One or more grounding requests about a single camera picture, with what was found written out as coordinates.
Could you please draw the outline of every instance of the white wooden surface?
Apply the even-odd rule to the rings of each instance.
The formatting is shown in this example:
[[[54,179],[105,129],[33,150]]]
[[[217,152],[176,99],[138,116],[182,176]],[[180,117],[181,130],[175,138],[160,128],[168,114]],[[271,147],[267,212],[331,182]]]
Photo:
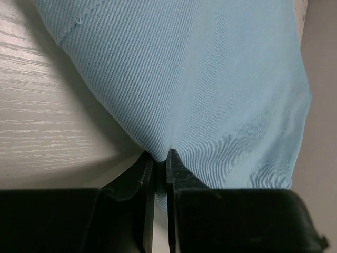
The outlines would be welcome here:
[[[299,38],[306,5],[294,0]],[[103,186],[141,152],[91,95],[32,1],[0,0],[0,188]],[[168,252],[156,216],[154,252]]]

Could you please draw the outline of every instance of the fabric seam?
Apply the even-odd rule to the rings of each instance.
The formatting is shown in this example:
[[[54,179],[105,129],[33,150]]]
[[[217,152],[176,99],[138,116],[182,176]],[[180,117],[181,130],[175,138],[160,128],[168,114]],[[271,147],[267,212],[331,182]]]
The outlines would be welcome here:
[[[98,2],[98,3],[96,3],[96,5],[93,6],[91,9],[89,9],[88,11],[82,13],[79,17],[77,17],[77,18],[75,19],[75,21],[76,21],[76,20],[82,20],[82,19],[84,19],[88,14],[92,13],[95,9],[97,9],[97,8],[98,8],[101,4],[103,4],[105,1],[106,1],[106,0],[102,0],[102,1],[100,1],[100,2]],[[74,27],[75,27],[77,24],[78,24],[78,22],[76,21],[76,22],[75,22],[75,23],[68,29],[68,31],[66,31],[65,34],[62,35],[62,37],[61,37],[61,39],[60,39],[60,46],[62,46],[62,43],[63,43],[63,41],[66,39],[66,37],[68,36],[69,32],[71,32],[72,29],[74,29]]]

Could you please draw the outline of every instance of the black plastic object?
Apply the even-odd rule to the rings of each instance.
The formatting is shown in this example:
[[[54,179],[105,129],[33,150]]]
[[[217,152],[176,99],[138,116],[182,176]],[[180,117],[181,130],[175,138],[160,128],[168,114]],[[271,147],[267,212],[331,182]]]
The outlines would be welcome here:
[[[0,252],[151,253],[153,168],[144,152],[101,189],[0,191]],[[166,186],[171,253],[322,253],[328,246],[292,191],[210,189],[173,149]]]
[[[210,189],[175,150],[166,173],[171,253],[322,253],[328,246],[290,190]]]
[[[102,189],[0,191],[0,252],[152,252],[153,159]]]

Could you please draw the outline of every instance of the light blue fabric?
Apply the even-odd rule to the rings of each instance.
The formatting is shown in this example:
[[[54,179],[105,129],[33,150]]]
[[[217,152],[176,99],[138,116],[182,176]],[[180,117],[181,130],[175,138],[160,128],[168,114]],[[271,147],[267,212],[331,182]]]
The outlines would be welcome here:
[[[311,101],[292,0],[37,7],[97,99],[157,161],[175,148],[212,188],[290,187]]]

